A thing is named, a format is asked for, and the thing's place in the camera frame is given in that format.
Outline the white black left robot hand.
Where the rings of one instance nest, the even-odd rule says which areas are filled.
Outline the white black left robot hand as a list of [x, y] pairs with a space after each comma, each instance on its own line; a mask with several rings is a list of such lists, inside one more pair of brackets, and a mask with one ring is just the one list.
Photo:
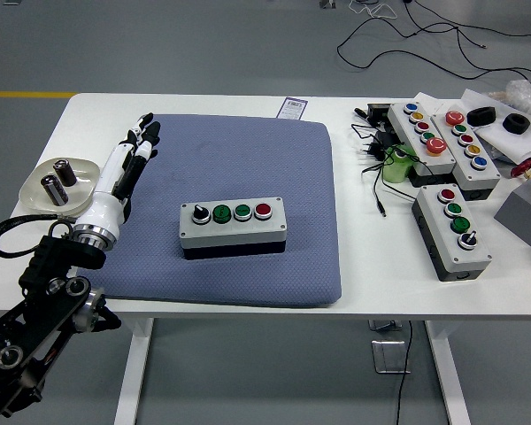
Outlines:
[[143, 115], [111, 152], [93, 192], [89, 209], [75, 222], [76, 231], [98, 231], [112, 239], [129, 216], [130, 198], [148, 162], [157, 155], [160, 123]]

